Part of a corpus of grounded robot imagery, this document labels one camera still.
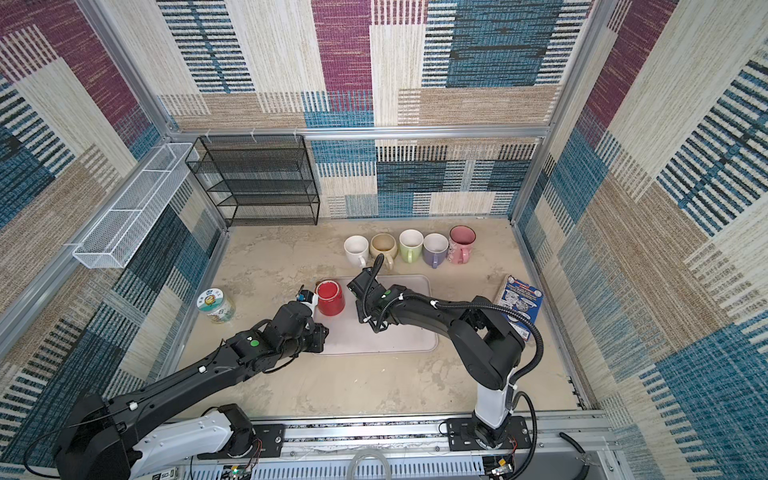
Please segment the red mug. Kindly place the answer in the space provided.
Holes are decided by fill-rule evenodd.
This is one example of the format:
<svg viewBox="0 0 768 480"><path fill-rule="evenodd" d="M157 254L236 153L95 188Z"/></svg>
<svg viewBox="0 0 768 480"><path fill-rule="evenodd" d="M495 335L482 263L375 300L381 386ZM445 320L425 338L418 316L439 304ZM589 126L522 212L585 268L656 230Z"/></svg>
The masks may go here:
<svg viewBox="0 0 768 480"><path fill-rule="evenodd" d="M326 317L340 314L345 308L344 293L335 280L323 280L315 291L318 297L318 310Z"/></svg>

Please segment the white mug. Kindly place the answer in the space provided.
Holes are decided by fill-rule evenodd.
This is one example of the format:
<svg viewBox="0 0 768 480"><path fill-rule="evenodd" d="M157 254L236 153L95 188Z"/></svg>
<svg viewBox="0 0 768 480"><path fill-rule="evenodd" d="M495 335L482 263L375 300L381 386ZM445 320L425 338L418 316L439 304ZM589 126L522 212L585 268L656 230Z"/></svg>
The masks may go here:
<svg viewBox="0 0 768 480"><path fill-rule="evenodd" d="M347 260L356 268L365 268L370 258L369 242L362 235L352 235L343 244Z"/></svg>

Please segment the beige ceramic teapot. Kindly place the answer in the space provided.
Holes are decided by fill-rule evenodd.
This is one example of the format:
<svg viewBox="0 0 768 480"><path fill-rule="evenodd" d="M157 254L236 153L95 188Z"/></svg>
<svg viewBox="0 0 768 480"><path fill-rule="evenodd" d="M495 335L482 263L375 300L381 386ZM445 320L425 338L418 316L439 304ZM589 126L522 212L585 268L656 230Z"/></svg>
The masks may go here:
<svg viewBox="0 0 768 480"><path fill-rule="evenodd" d="M374 235L370 241L369 251L373 259L383 255L383 265L388 270L394 269L394 263L398 254L398 242L391 234L379 233Z"/></svg>

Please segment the green mug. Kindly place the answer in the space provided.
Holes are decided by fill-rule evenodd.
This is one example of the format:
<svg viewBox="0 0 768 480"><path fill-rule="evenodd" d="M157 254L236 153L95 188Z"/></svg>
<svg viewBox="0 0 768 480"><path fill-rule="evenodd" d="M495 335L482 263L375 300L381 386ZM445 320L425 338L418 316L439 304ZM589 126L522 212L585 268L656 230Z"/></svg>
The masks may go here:
<svg viewBox="0 0 768 480"><path fill-rule="evenodd" d="M400 256L406 263L415 263L421 256L424 235L416 229L407 229L400 233Z"/></svg>

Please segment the purple mug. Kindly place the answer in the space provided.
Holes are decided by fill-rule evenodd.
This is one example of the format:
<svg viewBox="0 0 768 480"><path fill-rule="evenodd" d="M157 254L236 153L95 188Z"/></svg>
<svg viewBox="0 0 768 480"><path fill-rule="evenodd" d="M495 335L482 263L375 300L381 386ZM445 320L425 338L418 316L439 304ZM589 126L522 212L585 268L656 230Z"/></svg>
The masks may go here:
<svg viewBox="0 0 768 480"><path fill-rule="evenodd" d="M424 237L423 259L432 269L437 269L447 258L449 240L440 233L430 233Z"/></svg>

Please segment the pink patterned mug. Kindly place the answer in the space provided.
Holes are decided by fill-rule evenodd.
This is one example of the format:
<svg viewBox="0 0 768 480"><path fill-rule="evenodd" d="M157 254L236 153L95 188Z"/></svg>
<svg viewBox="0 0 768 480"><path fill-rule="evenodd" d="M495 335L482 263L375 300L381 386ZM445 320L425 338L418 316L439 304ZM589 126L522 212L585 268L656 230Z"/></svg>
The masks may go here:
<svg viewBox="0 0 768 480"><path fill-rule="evenodd" d="M449 233L447 259L457 265L468 263L476 239L477 234L471 227L467 225L454 226Z"/></svg>

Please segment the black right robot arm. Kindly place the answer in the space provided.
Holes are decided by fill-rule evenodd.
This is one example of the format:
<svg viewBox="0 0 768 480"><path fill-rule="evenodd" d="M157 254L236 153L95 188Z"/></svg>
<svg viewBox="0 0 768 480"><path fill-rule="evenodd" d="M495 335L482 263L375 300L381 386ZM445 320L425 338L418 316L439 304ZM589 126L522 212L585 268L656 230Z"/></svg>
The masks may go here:
<svg viewBox="0 0 768 480"><path fill-rule="evenodd" d="M510 388L525 342L488 299L452 302L428 297L403 285L385 287L371 268L347 284L358 320L376 332L391 326L419 327L448 338L477 384L473 437L484 448L506 441L511 417Z"/></svg>

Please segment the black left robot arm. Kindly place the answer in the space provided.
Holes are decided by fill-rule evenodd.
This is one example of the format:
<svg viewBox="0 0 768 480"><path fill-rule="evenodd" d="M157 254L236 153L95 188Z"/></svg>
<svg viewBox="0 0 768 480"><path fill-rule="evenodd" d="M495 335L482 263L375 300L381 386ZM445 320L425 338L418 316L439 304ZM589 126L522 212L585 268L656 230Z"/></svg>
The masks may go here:
<svg viewBox="0 0 768 480"><path fill-rule="evenodd" d="M133 392L81 398L52 454L63 479L134 479L200 454L248 458L259 444L252 422L235 404L189 421L175 416L205 398L273 372L280 360L320 353L329 330L313 307L290 301L223 341L192 365Z"/></svg>

